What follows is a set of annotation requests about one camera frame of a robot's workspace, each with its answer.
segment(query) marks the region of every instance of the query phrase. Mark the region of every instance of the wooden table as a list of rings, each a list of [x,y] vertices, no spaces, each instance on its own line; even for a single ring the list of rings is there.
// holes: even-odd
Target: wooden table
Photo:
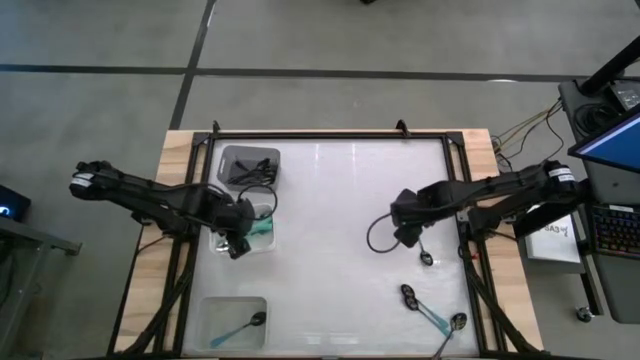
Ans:
[[[487,130],[456,129],[413,131],[462,132],[473,180],[498,175],[498,168]],[[156,176],[157,182],[168,185],[184,183],[193,134],[194,131],[167,132]],[[203,157],[204,156],[199,156],[198,158],[197,171],[202,168]],[[499,230],[503,233],[513,234],[510,226],[503,225]],[[161,233],[157,228],[145,228],[140,240],[140,247],[159,237],[161,237]],[[533,311],[529,287],[525,278],[517,244],[513,240],[501,237],[494,237],[488,240],[486,244],[500,306],[527,341],[536,348],[542,349],[542,339]],[[128,295],[115,344],[115,351],[124,350],[131,345],[160,306],[170,253],[171,240],[164,240],[145,249],[144,252],[138,256],[129,289],[126,289]],[[487,334],[488,348],[495,350],[497,348],[495,339],[492,336],[491,315],[483,304],[481,304],[481,309]],[[170,349],[172,343],[173,324],[176,314],[177,306],[175,306],[172,316],[169,319],[169,327],[165,340],[165,348],[167,350]],[[508,347],[511,351],[515,351],[510,343],[508,343]]]

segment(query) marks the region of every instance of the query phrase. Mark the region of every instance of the keyboard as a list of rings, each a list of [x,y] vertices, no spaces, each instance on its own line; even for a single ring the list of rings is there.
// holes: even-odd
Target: keyboard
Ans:
[[[639,212],[594,206],[591,216],[596,252],[640,259]]]

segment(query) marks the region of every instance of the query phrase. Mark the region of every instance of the black metal frame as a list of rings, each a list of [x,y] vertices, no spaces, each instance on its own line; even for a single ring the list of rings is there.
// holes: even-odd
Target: black metal frame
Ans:
[[[209,175],[211,173],[211,159],[213,157],[213,148],[216,140],[230,140],[230,139],[433,139],[439,140],[443,146],[443,153],[445,157],[445,165],[447,168],[447,175],[450,179],[457,179],[454,167],[454,160],[452,156],[451,146],[455,146],[457,148],[459,162],[462,168],[462,180],[471,181],[471,171],[469,169],[469,163],[466,155],[466,149],[464,144],[463,134],[461,132],[410,132],[407,129],[404,121],[399,121],[396,129],[397,132],[375,132],[375,131],[349,131],[349,132],[220,132],[220,127],[217,122],[214,122],[214,129],[212,132],[196,132],[193,136],[191,153],[189,155],[189,165],[187,169],[187,176],[185,178],[186,182],[192,182],[195,174],[195,166],[197,160],[198,150],[201,145],[206,145],[206,153],[205,153],[205,161],[203,165],[202,177],[201,181],[208,181]],[[468,240],[464,234],[464,222],[460,219],[456,218],[456,222],[458,225],[458,235],[460,246],[462,252],[469,253]],[[177,264],[180,258],[180,243],[176,240],[178,245],[175,245],[174,248],[177,250],[173,250],[171,252],[171,257],[169,259],[168,270],[167,270],[167,280],[165,287],[165,296],[163,297],[163,301],[171,300],[169,295],[174,288],[175,276],[177,273]],[[144,354],[114,354],[115,342],[118,336],[120,322],[122,319],[122,313],[124,311],[124,306],[126,303],[126,292],[123,296],[122,304],[120,307],[120,313],[118,315],[118,319],[116,322],[116,326],[114,327],[111,344],[109,347],[109,351],[107,353],[107,358],[118,358],[118,359],[145,359],[145,358],[170,358],[175,357],[179,358],[181,356],[182,344],[184,340],[184,333],[186,327],[186,319],[189,311],[189,298],[191,292],[191,283],[190,280],[193,276],[195,270],[195,259],[197,256],[197,239],[193,241],[187,253],[187,262],[185,268],[183,270],[183,276],[187,274],[189,277],[189,283],[184,287],[184,291],[181,293],[181,301],[180,307],[178,310],[178,321],[175,329],[175,337],[173,339],[172,349],[171,351],[164,350],[164,335],[166,331],[166,319],[162,322],[161,327],[162,330],[158,330],[156,332],[156,343],[157,346],[154,345],[152,353],[144,353]],[[490,297],[496,300],[496,291],[493,283],[493,277],[491,273],[491,266],[489,263],[489,257],[487,254],[487,248],[484,242],[477,243],[477,251],[479,254],[479,262],[482,269],[482,282],[484,284],[484,290],[486,293],[490,295]],[[465,267],[465,271],[475,271],[475,267],[473,265],[473,260],[470,256],[462,256],[463,264]],[[135,259],[132,262],[130,269],[130,277],[127,282],[127,289],[130,284],[131,275],[133,273],[133,268],[135,266]],[[492,325],[494,330],[494,335],[496,339],[496,347],[497,350],[490,350],[487,346],[487,336],[484,329],[484,323],[482,320],[482,314],[480,310],[480,301],[479,301],[479,293],[470,283],[469,277],[466,278],[467,281],[467,289],[469,292],[469,300],[471,306],[472,317],[474,319],[475,331],[476,331],[476,341],[478,345],[479,356],[482,358],[496,358],[496,359],[577,359],[574,357],[562,357],[562,356],[552,356],[546,352],[538,352],[538,353],[512,353],[508,352],[506,345],[505,332],[500,326],[500,323],[497,320],[497,317],[492,314]]]

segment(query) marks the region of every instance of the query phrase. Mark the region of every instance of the cable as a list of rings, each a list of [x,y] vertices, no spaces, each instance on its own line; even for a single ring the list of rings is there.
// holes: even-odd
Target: cable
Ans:
[[[620,113],[607,104],[585,104],[576,109],[573,122],[580,135],[586,137],[602,129]]]
[[[502,158],[502,161],[504,161],[504,162],[506,162],[506,163],[507,163],[507,165],[503,165],[503,166],[507,166],[507,167],[509,168],[509,171],[510,171],[510,172],[513,172],[513,165],[511,165],[511,161],[509,161],[509,159],[507,159],[507,158],[506,158],[504,155],[502,155],[502,154],[498,154],[498,155],[496,155],[496,158],[498,158],[498,157]]]
[[[518,154],[520,154],[523,150],[524,150],[524,144],[527,141],[527,137],[529,136],[529,134],[531,134],[531,132],[538,127],[538,125],[542,124],[543,122],[549,122],[549,118],[551,118],[553,115],[555,115],[558,111],[560,111],[560,108],[557,106],[557,104],[559,104],[559,101],[552,106],[549,111],[547,112],[547,115],[545,116],[544,120],[538,122],[537,124],[535,124],[534,126],[532,126],[531,128],[529,128],[529,130],[524,134],[524,137],[522,138],[522,142],[520,142],[520,150],[518,150],[516,153],[511,154],[510,156],[505,157],[505,159],[510,160],[513,159],[514,157],[516,157]]]
[[[499,232],[499,231],[495,231],[495,230],[493,230],[493,229],[489,229],[489,231],[490,231],[490,232],[492,232],[492,233],[494,233],[494,234],[496,234],[496,235],[498,235],[498,236],[503,236],[503,237],[506,237],[507,239],[511,239],[511,240],[514,240],[514,241],[518,241],[518,239],[517,239],[515,236],[507,235],[507,234],[505,234],[505,233],[501,233],[501,232]]]
[[[267,189],[267,190],[269,190],[271,192],[271,194],[273,194],[273,209],[271,209],[271,212],[269,212],[268,215],[263,215],[260,218],[245,218],[245,219],[258,221],[258,220],[262,220],[262,219],[266,219],[266,218],[271,217],[273,215],[273,213],[276,212],[276,209],[278,208],[278,195],[276,195],[276,192],[270,186],[262,185],[262,184],[249,185],[246,188],[242,189],[242,191],[240,191],[240,193],[238,194],[238,202],[240,202],[240,200],[241,200],[240,197],[242,196],[242,194],[244,194],[247,190],[253,189],[253,188]]]
[[[374,226],[376,226],[377,223],[379,223],[381,220],[384,220],[386,218],[388,218],[389,216],[391,216],[391,213],[388,213],[386,215],[382,215],[379,218],[373,220],[373,222],[371,223],[371,225],[369,225],[369,229],[367,229],[367,246],[369,246],[369,249],[371,249],[371,251],[373,251],[374,253],[377,254],[386,254],[389,252],[392,252],[393,250],[395,250],[398,245],[400,245],[400,240],[398,240],[395,245],[393,245],[392,247],[385,249],[385,250],[378,250],[376,248],[373,247],[373,245],[371,245],[371,229],[373,229]]]
[[[507,143],[509,143],[509,141],[511,139],[513,139],[520,131],[524,130],[527,126],[534,124],[533,127],[535,128],[536,126],[538,126],[540,123],[542,123],[542,121],[544,120],[540,120],[536,123],[537,120],[539,120],[540,118],[542,118],[543,116],[545,116],[545,114],[547,116],[549,116],[549,114],[555,114],[556,112],[558,112],[561,109],[561,104],[560,104],[560,100],[556,101],[553,105],[551,105],[550,108],[545,109],[544,111],[539,112],[538,114],[530,117],[529,119],[523,121],[522,123],[512,126],[511,128],[509,128],[507,131],[503,132],[502,134],[498,135],[498,138],[502,138],[502,136],[508,134],[509,132],[511,132],[512,130],[516,129],[511,135],[509,135],[508,138],[506,138],[504,141],[501,141],[502,143],[496,147],[494,149],[494,152],[496,154],[500,153],[503,149],[506,148]],[[530,133],[532,131],[531,128],[529,128],[529,130],[527,131],[527,133]]]
[[[547,121],[547,127],[549,127],[549,130],[551,130],[553,135],[555,135],[558,139],[560,139],[560,147],[556,151],[554,151],[553,154],[547,156],[542,161],[551,159],[555,154],[559,153],[560,150],[562,150],[562,148],[564,147],[564,140],[562,139],[562,136],[558,135],[558,133],[555,130],[553,130],[553,128],[551,127],[551,124],[549,123],[549,117],[547,117],[546,121]]]
[[[166,239],[167,237],[168,237],[168,236],[166,236],[166,235],[162,235],[162,237],[161,237],[161,238],[156,239],[156,240],[153,240],[152,242],[150,242],[150,243],[146,244],[145,246],[141,247],[140,249],[138,249],[138,251],[136,251],[136,256],[137,256],[137,255],[140,255],[140,253],[142,252],[142,250],[144,250],[144,249],[146,249],[146,248],[148,248],[148,247],[150,247],[150,246],[153,246],[153,245],[155,245],[155,244],[159,243],[160,241],[162,241],[162,240]]]
[[[261,160],[256,167],[249,169],[240,160],[236,159],[235,165],[244,170],[244,174],[229,178],[226,182],[230,185],[272,185],[276,182],[277,165],[271,166],[269,158]]]

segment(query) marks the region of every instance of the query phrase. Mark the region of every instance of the concrete floor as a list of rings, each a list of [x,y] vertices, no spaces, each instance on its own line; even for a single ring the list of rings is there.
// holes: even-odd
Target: concrete floor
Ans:
[[[184,67],[206,0],[5,0],[0,64]],[[586,75],[640,34],[633,0],[218,0],[200,67]],[[629,69],[640,74],[640,67]],[[47,359],[104,354],[139,226],[127,211],[67,190],[75,163],[106,159],[151,177],[182,76],[0,74],[0,183],[33,199],[29,223],[84,243],[54,257],[20,348]],[[556,83],[197,76],[182,129],[489,128],[551,105]],[[554,129],[572,136],[559,113]],[[553,152],[541,126],[516,169]],[[579,177],[579,161],[556,159]],[[629,359],[640,327],[577,322],[577,275],[525,262],[545,348]]]

